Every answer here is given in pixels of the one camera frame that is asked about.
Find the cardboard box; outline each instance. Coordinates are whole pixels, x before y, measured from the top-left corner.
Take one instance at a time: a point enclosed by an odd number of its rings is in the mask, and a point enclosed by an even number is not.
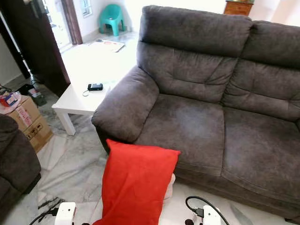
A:
[[[53,133],[47,122],[39,116],[34,123],[24,131],[36,153],[50,140]]]
[[[18,123],[19,129],[24,132],[40,116],[40,113],[32,99],[22,95],[21,103],[8,116],[13,118]]]

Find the wooden door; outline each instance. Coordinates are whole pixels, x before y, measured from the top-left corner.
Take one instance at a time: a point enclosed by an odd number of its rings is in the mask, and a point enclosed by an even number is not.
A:
[[[42,0],[1,0],[0,10],[31,73],[61,96],[70,80]]]

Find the door frame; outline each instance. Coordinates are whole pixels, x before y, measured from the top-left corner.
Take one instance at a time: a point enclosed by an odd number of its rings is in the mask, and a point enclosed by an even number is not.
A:
[[[61,3],[67,20],[72,44],[81,45],[83,43],[83,38],[80,33],[73,0],[61,0]]]

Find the white wall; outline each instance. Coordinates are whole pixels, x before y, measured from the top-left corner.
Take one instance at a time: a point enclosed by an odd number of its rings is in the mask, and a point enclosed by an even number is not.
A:
[[[98,17],[105,7],[106,0],[90,0],[93,14],[83,17],[80,0],[73,0],[81,36],[86,36],[98,29]]]
[[[300,0],[281,0],[271,21],[300,26]]]
[[[77,15],[77,20],[81,35],[84,37],[98,29],[98,17],[105,6],[118,4],[121,6],[125,26],[129,30],[138,31],[140,27],[140,17],[142,7],[146,5],[171,6],[178,8],[189,8],[216,13],[223,13],[226,1],[213,0],[211,2],[203,0],[90,0],[93,14],[84,18],[81,12],[80,0],[73,0]]]
[[[142,8],[146,5],[189,8],[214,13],[223,13],[226,6],[225,0],[90,0],[93,15],[84,18],[81,13],[80,0],[73,1],[83,37],[98,29],[98,16],[108,4],[121,6],[125,25],[129,30],[134,31],[139,30]],[[255,0],[249,17],[252,20],[300,26],[300,0]]]
[[[271,21],[280,0],[255,0],[249,17],[252,20]]]
[[[21,75],[21,71],[0,34],[0,83],[5,85]]]
[[[170,6],[177,8],[188,8],[214,13],[223,13],[226,6],[225,0],[126,0],[124,4],[127,13],[130,15],[130,24],[133,30],[138,31],[142,8],[146,5]]]

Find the window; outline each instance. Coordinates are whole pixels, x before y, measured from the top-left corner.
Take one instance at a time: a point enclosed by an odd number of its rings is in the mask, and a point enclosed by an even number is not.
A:
[[[90,5],[90,0],[81,0],[81,8],[83,17],[92,15],[92,6]]]
[[[49,23],[50,23],[51,26],[53,26],[52,18],[51,18],[51,15],[50,15],[50,13],[49,13],[48,6],[47,6],[47,3],[46,3],[45,0],[43,0],[43,4],[44,4],[45,13],[47,14]]]

